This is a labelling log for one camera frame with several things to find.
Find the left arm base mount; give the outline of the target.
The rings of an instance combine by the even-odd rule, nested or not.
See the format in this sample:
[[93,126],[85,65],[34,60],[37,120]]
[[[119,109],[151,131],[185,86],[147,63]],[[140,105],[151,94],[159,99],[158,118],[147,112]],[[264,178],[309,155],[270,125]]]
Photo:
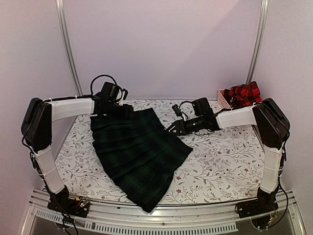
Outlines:
[[86,218],[89,213],[90,200],[82,196],[70,198],[67,194],[52,194],[47,208],[56,212]]

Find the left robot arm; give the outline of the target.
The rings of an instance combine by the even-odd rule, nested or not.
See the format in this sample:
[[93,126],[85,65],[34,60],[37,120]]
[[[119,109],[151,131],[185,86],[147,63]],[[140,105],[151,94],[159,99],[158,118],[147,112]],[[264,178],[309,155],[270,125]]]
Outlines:
[[101,91],[82,96],[31,99],[22,121],[22,145],[29,149],[33,167],[43,180],[46,190],[56,195],[53,203],[61,212],[69,212],[73,203],[60,177],[51,150],[52,124],[55,121],[80,115],[130,118],[133,107],[124,104],[128,90],[116,80],[105,82]]

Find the dark green plaid skirt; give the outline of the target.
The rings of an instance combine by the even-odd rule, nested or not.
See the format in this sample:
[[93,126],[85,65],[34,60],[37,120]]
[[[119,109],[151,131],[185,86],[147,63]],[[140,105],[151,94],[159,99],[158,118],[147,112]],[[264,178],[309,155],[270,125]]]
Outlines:
[[161,124],[153,108],[130,119],[91,117],[92,145],[109,178],[127,198],[150,213],[192,148]]

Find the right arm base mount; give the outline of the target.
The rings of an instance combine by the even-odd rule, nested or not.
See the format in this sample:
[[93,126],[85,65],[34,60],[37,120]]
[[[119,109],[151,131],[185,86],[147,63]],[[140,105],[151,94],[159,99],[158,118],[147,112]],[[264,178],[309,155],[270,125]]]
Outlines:
[[251,218],[252,225],[258,230],[267,230],[278,215],[275,196],[261,195],[257,199],[239,202],[234,211],[239,218]]

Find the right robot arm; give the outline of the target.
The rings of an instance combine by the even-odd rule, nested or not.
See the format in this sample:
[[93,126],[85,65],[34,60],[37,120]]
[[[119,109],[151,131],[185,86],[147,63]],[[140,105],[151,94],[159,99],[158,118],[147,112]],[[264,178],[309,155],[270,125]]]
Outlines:
[[265,164],[259,191],[274,193],[280,185],[284,169],[286,142],[290,137],[290,122],[272,98],[253,103],[242,108],[222,109],[214,113],[208,101],[193,103],[195,118],[174,121],[167,131],[186,136],[199,130],[211,132],[236,126],[254,125],[257,127],[260,144],[265,154]]

